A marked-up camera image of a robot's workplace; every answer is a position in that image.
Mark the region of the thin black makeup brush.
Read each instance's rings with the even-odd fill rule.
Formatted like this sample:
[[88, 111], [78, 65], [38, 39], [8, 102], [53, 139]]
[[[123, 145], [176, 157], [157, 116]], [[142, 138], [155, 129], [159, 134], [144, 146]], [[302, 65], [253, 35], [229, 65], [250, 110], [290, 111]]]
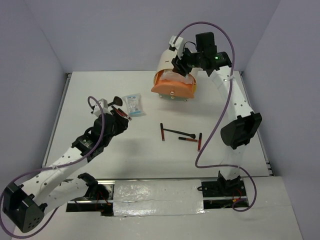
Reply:
[[167, 128], [164, 128], [163, 130], [166, 131], [166, 132], [171, 132], [171, 133], [175, 133], [175, 134], [187, 136], [187, 137], [190, 137], [190, 138], [192, 138], [192, 139], [195, 139], [195, 138], [196, 138], [196, 135], [193, 134], [193, 133], [186, 133], [186, 132], [182, 132], [182, 131], [178, 131], [178, 130], [172, 130], [172, 129], [167, 129]]

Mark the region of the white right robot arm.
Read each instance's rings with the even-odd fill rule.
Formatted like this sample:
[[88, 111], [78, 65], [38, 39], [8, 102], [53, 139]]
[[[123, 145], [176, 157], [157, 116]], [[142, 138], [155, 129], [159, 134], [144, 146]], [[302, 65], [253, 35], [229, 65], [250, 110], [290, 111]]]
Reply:
[[186, 76], [193, 69], [202, 69], [217, 87], [225, 100], [222, 115], [228, 117], [228, 124], [220, 130], [222, 142], [227, 150], [225, 157], [217, 168], [217, 189], [221, 195], [228, 196], [240, 181], [241, 165], [246, 146], [255, 136], [261, 122], [260, 113], [255, 113], [248, 104], [234, 76], [233, 57], [224, 51], [219, 52], [212, 32], [195, 36], [196, 51], [185, 47], [180, 36], [170, 39], [170, 50], [176, 52], [172, 59], [173, 72]]

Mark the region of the cotton pad pack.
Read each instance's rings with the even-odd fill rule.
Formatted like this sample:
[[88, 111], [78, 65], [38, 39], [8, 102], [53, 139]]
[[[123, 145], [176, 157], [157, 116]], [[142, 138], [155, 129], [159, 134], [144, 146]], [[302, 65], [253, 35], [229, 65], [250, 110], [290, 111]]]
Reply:
[[145, 116], [146, 113], [143, 110], [141, 94], [130, 94], [122, 98], [126, 104], [127, 112], [129, 117], [141, 117]]
[[191, 85], [194, 82], [194, 78], [188, 74], [186, 76], [182, 76], [176, 72], [173, 72], [169, 69], [165, 70], [162, 75], [160, 76], [160, 80], [164, 81], [172, 81], [172, 82], [180, 82], [187, 85]]

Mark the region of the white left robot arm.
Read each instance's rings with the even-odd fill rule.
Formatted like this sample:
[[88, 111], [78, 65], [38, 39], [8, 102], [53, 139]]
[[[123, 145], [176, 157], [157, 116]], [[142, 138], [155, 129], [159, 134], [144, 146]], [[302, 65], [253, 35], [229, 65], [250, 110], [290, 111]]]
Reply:
[[28, 233], [47, 213], [69, 200], [81, 196], [90, 200], [99, 190], [105, 191], [86, 172], [70, 181], [67, 178], [101, 154], [113, 137], [128, 128], [128, 123], [128, 119], [114, 111], [100, 115], [56, 162], [32, 171], [33, 178], [20, 185], [13, 181], [6, 186], [2, 194], [4, 214], [22, 233]]

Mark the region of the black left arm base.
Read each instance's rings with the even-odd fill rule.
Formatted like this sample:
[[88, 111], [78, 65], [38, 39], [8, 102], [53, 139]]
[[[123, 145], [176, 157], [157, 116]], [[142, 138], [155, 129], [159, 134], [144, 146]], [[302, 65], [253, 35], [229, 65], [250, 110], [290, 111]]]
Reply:
[[112, 217], [113, 194], [115, 185], [113, 183], [99, 182], [88, 173], [82, 173], [77, 177], [83, 180], [87, 190], [83, 196], [72, 199], [67, 203], [67, 213], [97, 212], [104, 217]]

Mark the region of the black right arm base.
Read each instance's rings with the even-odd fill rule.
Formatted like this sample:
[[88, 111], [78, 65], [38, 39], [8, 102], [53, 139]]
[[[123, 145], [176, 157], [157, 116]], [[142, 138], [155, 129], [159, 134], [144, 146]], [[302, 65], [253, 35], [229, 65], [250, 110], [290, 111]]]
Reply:
[[202, 193], [204, 204], [231, 206], [247, 200], [245, 185], [240, 176], [226, 179], [220, 172], [216, 180], [202, 181], [197, 190]]

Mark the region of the orange top drawer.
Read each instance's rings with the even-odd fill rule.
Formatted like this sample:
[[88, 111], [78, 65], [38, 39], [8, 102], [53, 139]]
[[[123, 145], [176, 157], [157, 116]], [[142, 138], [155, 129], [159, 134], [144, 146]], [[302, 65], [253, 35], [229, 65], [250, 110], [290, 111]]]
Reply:
[[187, 99], [193, 99], [195, 97], [195, 92], [197, 89], [196, 79], [193, 77], [192, 84], [185, 84], [182, 82], [160, 80], [161, 75], [165, 70], [160, 70], [154, 76], [153, 87], [151, 92], [157, 93], [159, 95], [169, 95], [176, 97], [183, 97]]

